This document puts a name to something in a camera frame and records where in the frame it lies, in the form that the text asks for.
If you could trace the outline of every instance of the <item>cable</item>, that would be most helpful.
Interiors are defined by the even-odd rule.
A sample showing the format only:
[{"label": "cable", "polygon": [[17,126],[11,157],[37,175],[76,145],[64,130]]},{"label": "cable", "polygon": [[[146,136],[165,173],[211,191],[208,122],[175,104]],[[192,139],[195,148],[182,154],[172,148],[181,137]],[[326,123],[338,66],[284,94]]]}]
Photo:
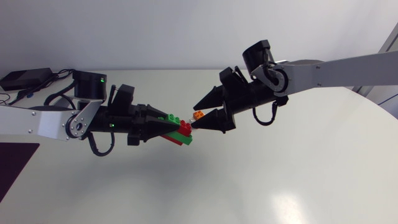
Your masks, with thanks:
[{"label": "cable", "polygon": [[112,149],[114,147],[114,133],[111,133],[111,147],[106,152],[100,152],[98,150],[97,145],[95,143],[95,139],[94,139],[93,133],[91,133],[91,132],[88,133],[87,137],[88,137],[88,142],[90,144],[91,150],[93,151],[93,153],[96,156],[101,156],[101,157],[102,156],[106,156],[112,151]]},{"label": "cable", "polygon": [[[49,87],[52,83],[54,83],[54,82],[56,82],[56,81],[63,80],[63,79],[65,79],[65,78],[69,77],[74,71],[75,71],[75,69],[63,69],[63,70],[61,70],[61,71],[59,71],[59,72],[57,72],[57,73],[53,73],[53,76],[51,76],[48,80],[44,81],[44,82],[43,82],[42,84],[40,84],[39,86],[34,87],[34,88],[30,88],[30,89],[26,89],[26,90],[21,90],[21,91],[19,91],[19,92],[18,92],[18,95],[17,95],[17,98],[16,98],[14,101],[8,103],[7,105],[10,105],[10,106],[11,106],[11,105],[13,105],[14,103],[17,103],[17,102],[20,101],[21,99],[25,98],[25,96],[27,96],[27,95],[29,95],[29,94],[31,94],[31,93],[40,91],[40,90],[42,90],[42,89],[44,89],[44,88],[47,88],[47,87]],[[59,76],[60,74],[63,74],[63,73],[66,73],[66,72],[68,72],[66,75],[64,75],[64,76],[62,76],[62,77]]]},{"label": "cable", "polygon": [[384,100],[383,102],[379,103],[378,105],[380,106],[380,105],[382,105],[383,103],[385,103],[385,102],[387,102],[387,101],[389,101],[389,100],[393,99],[393,98],[394,98],[394,97],[396,97],[396,96],[398,96],[398,93],[397,93],[397,94],[395,94],[394,96],[392,96],[392,97],[390,97],[390,98],[388,98],[388,99]]},{"label": "cable", "polygon": [[75,87],[76,85],[77,85],[77,81],[74,80],[74,81],[72,82],[72,84],[70,84],[69,86],[67,86],[67,87],[64,88],[63,90],[61,90],[61,91],[59,91],[59,92],[57,92],[57,93],[51,94],[50,96],[47,97],[47,99],[45,99],[44,105],[45,105],[45,106],[46,106],[46,105],[48,106],[48,105],[51,103],[51,101],[53,101],[56,97],[65,94],[67,91],[71,90],[71,89],[72,89],[73,87]]},{"label": "cable", "polygon": [[37,87],[35,87],[35,88],[31,88],[31,89],[27,89],[27,90],[22,90],[22,91],[18,92],[17,98],[16,98],[14,101],[12,101],[12,102],[10,102],[9,104],[7,104],[7,105],[11,106],[11,105],[13,105],[14,103],[17,103],[17,102],[20,101],[21,99],[25,98],[25,96],[27,96],[27,95],[29,95],[29,94],[31,94],[31,93],[37,92],[37,91],[39,91],[39,90],[41,90],[41,89],[43,89],[43,88],[45,88],[45,86],[48,85],[55,77],[56,77],[56,76],[54,76],[54,77],[48,79],[46,82],[43,82],[42,84],[40,84],[39,86],[37,86]]},{"label": "cable", "polygon": [[275,102],[272,103],[272,118],[271,118],[271,120],[268,121],[268,122],[260,121],[260,120],[258,119],[258,117],[257,117],[257,114],[256,114],[256,108],[253,108],[253,116],[254,116],[254,119],[255,119],[259,124],[261,124],[261,125],[263,125],[263,126],[268,126],[268,125],[270,125],[270,124],[272,124],[272,123],[274,122],[275,116],[276,116],[277,108],[278,108],[278,103],[275,101]]},{"label": "cable", "polygon": [[70,99],[69,96],[65,96],[64,94],[61,94],[60,96],[61,96],[62,98],[64,98],[64,99],[66,99],[66,100],[69,102],[70,106],[72,106],[72,108],[73,108],[74,110],[76,109],[75,104],[72,102],[72,100]]},{"label": "cable", "polygon": [[5,105],[7,104],[7,101],[11,99],[11,96],[8,93],[0,93],[0,95],[6,95],[7,99],[6,100],[0,100],[0,103],[4,103]]}]

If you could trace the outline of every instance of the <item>robotic arm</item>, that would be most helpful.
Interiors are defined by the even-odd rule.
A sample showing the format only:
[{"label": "robotic arm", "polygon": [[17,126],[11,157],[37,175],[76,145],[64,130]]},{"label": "robotic arm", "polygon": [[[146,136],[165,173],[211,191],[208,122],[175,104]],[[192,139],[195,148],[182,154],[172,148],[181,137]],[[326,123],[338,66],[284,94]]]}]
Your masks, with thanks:
[{"label": "robotic arm", "polygon": [[[264,126],[272,124],[277,108],[288,102],[288,95],[317,87],[355,85],[398,85],[398,51],[330,62],[299,60],[275,62],[267,40],[262,40],[243,52],[251,82],[238,67],[220,73],[222,85],[214,88],[196,104],[194,110],[214,109],[192,123],[193,128],[220,130],[236,128],[234,114],[252,109],[256,121]],[[44,106],[18,108],[0,105],[4,121],[0,134],[36,134],[48,138],[71,141],[88,139],[97,156],[109,154],[114,146],[114,133],[127,133],[127,144],[137,146],[140,141],[180,130],[179,122],[150,105],[132,105],[134,87],[113,85],[107,106],[106,75],[73,72],[73,83],[50,95]],[[64,94],[74,88],[74,96]],[[50,102],[61,96],[54,105]],[[72,99],[78,100],[75,108]],[[272,119],[262,122],[256,107],[272,102]],[[111,133],[111,147],[100,152],[93,132]]]},{"label": "robotic arm", "polygon": [[[398,85],[398,51],[330,62],[299,60],[275,63],[268,40],[262,40],[243,52],[252,82],[238,67],[220,73],[222,85],[215,86],[193,109],[214,109],[192,123],[193,128],[220,130],[236,128],[234,114],[252,109],[261,125],[270,125],[277,108],[287,103],[288,95],[311,88],[328,86]],[[272,119],[259,121],[256,107],[272,102]]]},{"label": "robotic arm", "polygon": [[[114,133],[127,133],[127,145],[138,146],[140,140],[146,142],[180,127],[166,121],[167,114],[151,105],[132,105],[132,86],[121,85],[117,89],[113,85],[108,105],[102,106],[106,99],[106,75],[74,71],[73,79],[66,89],[50,95],[44,106],[0,106],[0,114],[8,118],[2,121],[0,134],[36,134],[63,141],[88,138],[94,154],[105,156],[114,146]],[[63,94],[72,88],[74,96],[65,97]],[[58,96],[62,98],[54,105],[49,105]],[[72,99],[78,100],[77,109],[68,107],[73,104]],[[111,133],[109,150],[99,152],[92,132]]]}]

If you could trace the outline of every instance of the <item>dark mat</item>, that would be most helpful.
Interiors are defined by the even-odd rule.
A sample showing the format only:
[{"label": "dark mat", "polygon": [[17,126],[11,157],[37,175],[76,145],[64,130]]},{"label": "dark mat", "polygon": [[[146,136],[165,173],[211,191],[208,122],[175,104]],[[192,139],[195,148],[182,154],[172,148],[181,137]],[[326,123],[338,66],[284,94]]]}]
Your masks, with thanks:
[{"label": "dark mat", "polygon": [[39,145],[0,142],[0,202]]}]

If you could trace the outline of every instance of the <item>red lego brick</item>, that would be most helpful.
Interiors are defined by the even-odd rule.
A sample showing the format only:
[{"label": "red lego brick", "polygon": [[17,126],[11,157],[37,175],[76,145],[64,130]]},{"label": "red lego brick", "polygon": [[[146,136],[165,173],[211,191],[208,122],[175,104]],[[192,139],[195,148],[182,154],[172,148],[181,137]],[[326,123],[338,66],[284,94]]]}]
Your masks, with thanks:
[{"label": "red lego brick", "polygon": [[180,129],[178,130],[178,133],[180,133],[186,137],[189,137],[191,132],[192,132],[191,124],[186,123],[184,120],[181,120]]},{"label": "red lego brick", "polygon": [[166,138],[166,139],[169,140],[169,141],[174,142],[175,144],[178,144],[179,146],[182,146],[182,142],[177,141],[177,140],[175,140],[174,138],[171,138],[171,137],[166,136],[166,135],[163,135],[162,137],[163,137],[163,138]]}]

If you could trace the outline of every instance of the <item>black power adapter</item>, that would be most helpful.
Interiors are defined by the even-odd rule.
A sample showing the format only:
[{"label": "black power adapter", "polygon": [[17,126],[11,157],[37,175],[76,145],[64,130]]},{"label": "black power adapter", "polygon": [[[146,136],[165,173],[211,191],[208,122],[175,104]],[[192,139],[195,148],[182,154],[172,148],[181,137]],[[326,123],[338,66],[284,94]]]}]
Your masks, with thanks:
[{"label": "black power adapter", "polygon": [[0,80],[0,86],[5,91],[34,88],[48,81],[52,75],[49,68],[10,72]]}]

